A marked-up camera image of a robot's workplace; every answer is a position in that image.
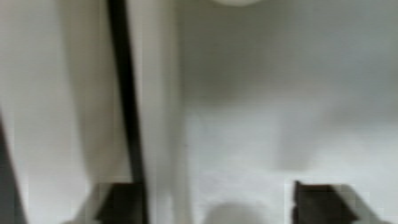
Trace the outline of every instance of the black object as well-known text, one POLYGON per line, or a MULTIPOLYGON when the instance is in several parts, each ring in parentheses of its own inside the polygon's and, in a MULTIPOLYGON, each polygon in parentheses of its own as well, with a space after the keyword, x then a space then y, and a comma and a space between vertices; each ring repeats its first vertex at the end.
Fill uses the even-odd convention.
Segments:
POLYGON ((103 208, 98 213, 98 220, 103 224, 144 223, 144 186, 142 184, 114 184, 105 199, 103 208))
POLYGON ((115 183, 112 185, 108 197, 98 212, 96 219, 103 224, 147 224, 147 193, 140 147, 126 0, 108 0, 107 4, 133 183, 115 183))
POLYGON ((332 185, 295 184, 293 224, 352 224, 357 216, 332 185))
POLYGON ((0 122, 0 223, 27 224, 0 122))

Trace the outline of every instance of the white panel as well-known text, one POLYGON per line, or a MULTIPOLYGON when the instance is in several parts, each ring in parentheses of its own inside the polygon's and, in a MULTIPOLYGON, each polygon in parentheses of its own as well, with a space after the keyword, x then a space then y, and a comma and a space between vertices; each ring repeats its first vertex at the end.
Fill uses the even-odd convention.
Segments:
POLYGON ((30 224, 64 224, 124 157, 103 1, 0 2, 0 110, 30 224))
POLYGON ((174 1, 128 2, 151 223, 187 224, 174 1))
POLYGON ((291 182, 398 222, 398 1, 179 0, 195 224, 290 223, 291 182))

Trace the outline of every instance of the black vertical line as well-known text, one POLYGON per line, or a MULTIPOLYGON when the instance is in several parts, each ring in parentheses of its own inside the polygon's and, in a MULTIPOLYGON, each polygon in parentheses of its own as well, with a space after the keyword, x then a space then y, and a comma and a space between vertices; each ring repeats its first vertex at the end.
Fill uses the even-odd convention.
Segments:
POLYGON ((119 76, 121 104, 126 128, 126 141, 130 151, 130 166, 135 182, 144 183, 144 162, 140 148, 140 131, 139 131, 139 108, 135 94, 135 77, 131 64, 131 45, 128 32, 128 11, 126 1, 108 0, 108 18, 110 32, 114 42, 114 56, 119 76))

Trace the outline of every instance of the black edge strip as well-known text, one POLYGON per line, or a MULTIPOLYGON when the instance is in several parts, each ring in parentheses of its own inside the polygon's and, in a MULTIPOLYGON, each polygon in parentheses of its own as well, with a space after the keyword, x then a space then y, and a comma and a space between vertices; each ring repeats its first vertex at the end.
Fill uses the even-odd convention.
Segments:
POLYGON ((140 128, 139 128, 139 108, 137 108, 137 92, 135 92, 135 76, 133 76, 133 57, 131 57, 131 44, 130 44, 130 29, 128 29, 128 5, 126 0, 107 0, 108 5, 108 20, 110 20, 110 33, 112 33, 112 44, 114 44, 114 57, 115 57, 115 67, 117 67, 117 78, 119 78, 119 90, 121 90, 121 106, 123 106, 123 117, 124 117, 124 128, 126 128, 126 141, 128 141, 128 155, 130 155, 130 169, 133 174, 133 184, 131 186, 114 185, 110 190, 108 200, 105 200, 103 209, 98 215, 101 219, 107 216, 107 222, 112 223, 117 220, 128 219, 121 217, 123 215, 142 216, 142 223, 149 223, 149 212, 147 212, 147 191, 146 191, 146 172, 144 172, 144 155, 142 155, 142 144, 140 144, 140 128), (133 209, 126 212, 123 209, 117 213, 107 211, 112 207, 108 203, 121 203, 123 197, 114 197, 112 195, 128 194, 135 195, 133 198, 140 198, 142 208, 137 213, 137 206, 124 206, 124 208, 133 209))
POLYGON ((126 126, 126 140, 130 150, 131 172, 137 182, 146 182, 144 162, 140 151, 140 131, 139 131, 139 112, 135 78, 131 65, 131 45, 128 32, 126 1, 108 0, 110 32, 114 42, 115 66, 119 75, 121 103, 126 126))

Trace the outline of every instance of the white surface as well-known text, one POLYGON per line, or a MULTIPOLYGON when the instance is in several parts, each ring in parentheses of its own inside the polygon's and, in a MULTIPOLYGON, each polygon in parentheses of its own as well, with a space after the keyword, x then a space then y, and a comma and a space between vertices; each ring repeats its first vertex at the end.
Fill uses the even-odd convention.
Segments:
POLYGON ((213 0, 219 4, 226 6, 249 6, 254 3, 261 2, 263 0, 213 0))
POLYGON ((130 0, 153 224, 188 224, 174 0, 130 0))
POLYGON ((75 219, 124 179, 103 1, 0 2, 0 111, 28 224, 75 219))
POLYGON ((398 223, 398 2, 178 2, 194 223, 288 224, 297 179, 398 223))

